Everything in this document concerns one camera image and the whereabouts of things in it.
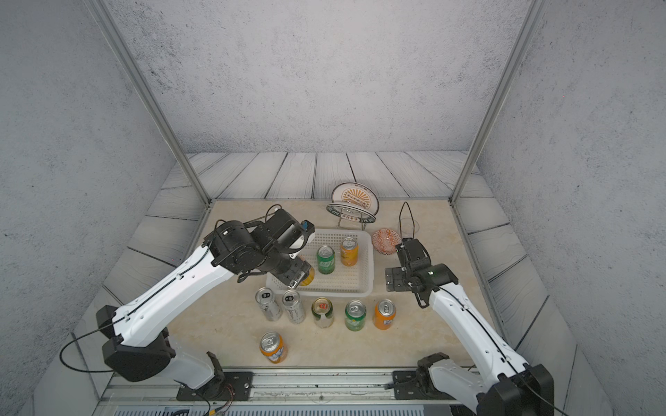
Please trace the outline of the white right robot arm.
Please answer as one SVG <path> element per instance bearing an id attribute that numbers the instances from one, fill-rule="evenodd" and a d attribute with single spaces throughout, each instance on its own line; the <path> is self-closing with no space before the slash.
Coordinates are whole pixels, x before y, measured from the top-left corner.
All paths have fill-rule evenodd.
<path id="1" fill-rule="evenodd" d="M 473 306 L 454 272 L 432 263 L 423 244 L 412 237 L 395 249 L 401 264 L 395 273 L 421 308 L 432 308 L 452 329 L 476 370 L 435 353 L 419 360 L 411 380 L 394 382 L 392 388 L 414 388 L 428 399 L 447 395 L 475 415 L 554 414 L 552 375 L 510 347 Z"/>

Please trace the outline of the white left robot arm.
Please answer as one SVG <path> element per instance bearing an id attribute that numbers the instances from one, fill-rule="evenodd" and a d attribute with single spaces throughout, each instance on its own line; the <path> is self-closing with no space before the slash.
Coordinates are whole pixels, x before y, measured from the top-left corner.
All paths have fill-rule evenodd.
<path id="1" fill-rule="evenodd" d="M 295 289 L 310 273 L 310 264 L 298 254 L 315 230 L 312 222 L 299 222 L 282 208 L 248 222 L 220 220 L 201 246 L 151 289 L 121 307 L 97 312 L 98 328 L 107 337 L 105 365 L 130 382 L 159 376 L 198 393 L 223 388 L 217 357 L 170 339 L 168 324 L 233 277 L 244 281 L 271 274 Z"/>

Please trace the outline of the green Sprite can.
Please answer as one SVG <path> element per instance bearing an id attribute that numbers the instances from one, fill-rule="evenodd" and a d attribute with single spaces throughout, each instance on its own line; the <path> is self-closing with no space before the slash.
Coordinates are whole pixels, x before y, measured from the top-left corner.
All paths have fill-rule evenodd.
<path id="1" fill-rule="evenodd" d="M 360 331 L 364 328 L 366 307 L 361 300 L 353 299 L 345 306 L 345 326 L 350 331 Z"/>

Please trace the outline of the orange Fanta can front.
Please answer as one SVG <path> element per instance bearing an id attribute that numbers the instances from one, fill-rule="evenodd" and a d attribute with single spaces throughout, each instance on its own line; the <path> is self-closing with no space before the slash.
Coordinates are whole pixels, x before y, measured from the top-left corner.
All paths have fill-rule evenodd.
<path id="1" fill-rule="evenodd" d="M 396 315 L 396 306 L 390 299 L 377 302 L 374 309 L 374 325 L 381 330 L 387 330 L 393 324 Z"/>

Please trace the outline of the small orange can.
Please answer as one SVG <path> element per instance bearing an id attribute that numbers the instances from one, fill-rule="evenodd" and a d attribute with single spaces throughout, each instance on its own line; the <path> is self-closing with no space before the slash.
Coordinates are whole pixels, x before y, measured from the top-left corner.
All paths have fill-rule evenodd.
<path id="1" fill-rule="evenodd" d="M 308 275 L 301 281 L 300 285 L 301 286 L 310 285 L 314 281 L 315 275 L 316 275 L 315 269 L 311 267 Z"/>

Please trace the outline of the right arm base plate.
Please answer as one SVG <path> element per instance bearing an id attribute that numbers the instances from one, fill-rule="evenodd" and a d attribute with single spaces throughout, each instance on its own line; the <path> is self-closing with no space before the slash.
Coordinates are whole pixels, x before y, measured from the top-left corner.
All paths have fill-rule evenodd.
<path id="1" fill-rule="evenodd" d="M 429 400 L 427 373 L 422 369 L 396 370 L 387 386 L 394 391 L 396 400 Z"/>

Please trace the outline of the white plastic basket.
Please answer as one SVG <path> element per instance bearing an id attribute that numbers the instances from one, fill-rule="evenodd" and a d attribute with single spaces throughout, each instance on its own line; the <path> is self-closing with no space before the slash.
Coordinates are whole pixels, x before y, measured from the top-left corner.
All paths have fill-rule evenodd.
<path id="1" fill-rule="evenodd" d="M 357 263 L 346 266 L 340 258 L 340 246 L 350 237 L 359 247 Z M 328 275 L 317 268 L 317 251 L 324 245 L 335 251 L 335 270 Z M 374 259 L 371 237 L 368 232 L 338 229 L 317 229 L 309 238 L 299 256 L 315 270 L 314 280 L 307 286 L 300 284 L 296 290 L 304 296 L 364 298 L 373 291 Z"/>

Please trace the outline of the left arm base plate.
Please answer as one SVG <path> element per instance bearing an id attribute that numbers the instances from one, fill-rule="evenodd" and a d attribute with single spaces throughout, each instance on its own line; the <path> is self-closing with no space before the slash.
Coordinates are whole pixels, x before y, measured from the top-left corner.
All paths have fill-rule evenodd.
<path id="1" fill-rule="evenodd" d="M 248 401 L 253 386 L 253 372 L 232 371 L 215 374 L 202 388 L 181 386 L 176 395 L 178 401 Z"/>

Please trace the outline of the white Monster can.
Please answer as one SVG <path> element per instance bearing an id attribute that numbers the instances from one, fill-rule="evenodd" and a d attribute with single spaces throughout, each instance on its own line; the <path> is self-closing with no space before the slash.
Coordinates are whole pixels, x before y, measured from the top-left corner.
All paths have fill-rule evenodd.
<path id="1" fill-rule="evenodd" d="M 271 289 L 267 287 L 260 288 L 256 292 L 255 300 L 267 321 L 277 322 L 282 317 L 283 310 Z"/>
<path id="2" fill-rule="evenodd" d="M 300 324 L 305 320 L 305 309 L 297 291 L 288 289 L 282 296 L 282 304 L 291 323 Z"/>

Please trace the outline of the orange fanta can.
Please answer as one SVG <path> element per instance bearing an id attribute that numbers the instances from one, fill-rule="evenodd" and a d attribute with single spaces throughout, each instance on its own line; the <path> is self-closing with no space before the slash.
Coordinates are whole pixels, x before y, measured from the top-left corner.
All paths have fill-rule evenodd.
<path id="1" fill-rule="evenodd" d="M 283 362 L 288 354 L 284 339 L 275 331 L 263 334 L 259 343 L 259 350 L 266 359 L 274 364 Z"/>
<path id="2" fill-rule="evenodd" d="M 396 315 L 396 306 L 390 299 L 377 302 L 374 309 L 374 325 L 381 330 L 387 330 L 393 324 Z"/>

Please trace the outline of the orange Fanta can back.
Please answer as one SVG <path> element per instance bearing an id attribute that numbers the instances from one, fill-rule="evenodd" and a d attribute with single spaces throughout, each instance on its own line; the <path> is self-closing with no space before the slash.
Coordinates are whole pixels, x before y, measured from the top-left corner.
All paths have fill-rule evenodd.
<path id="1" fill-rule="evenodd" d="M 259 343 L 259 350 L 266 359 L 274 364 L 283 362 L 288 354 L 284 339 L 275 331 L 263 334 Z"/>

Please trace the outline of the green gold-top can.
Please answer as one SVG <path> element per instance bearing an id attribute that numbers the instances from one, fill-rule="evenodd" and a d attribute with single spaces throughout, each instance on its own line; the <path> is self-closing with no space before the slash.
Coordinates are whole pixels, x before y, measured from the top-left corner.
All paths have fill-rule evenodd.
<path id="1" fill-rule="evenodd" d="M 321 329 L 331 327 L 335 320 L 333 304 L 325 297 L 319 297 L 312 303 L 311 313 L 315 324 Z"/>

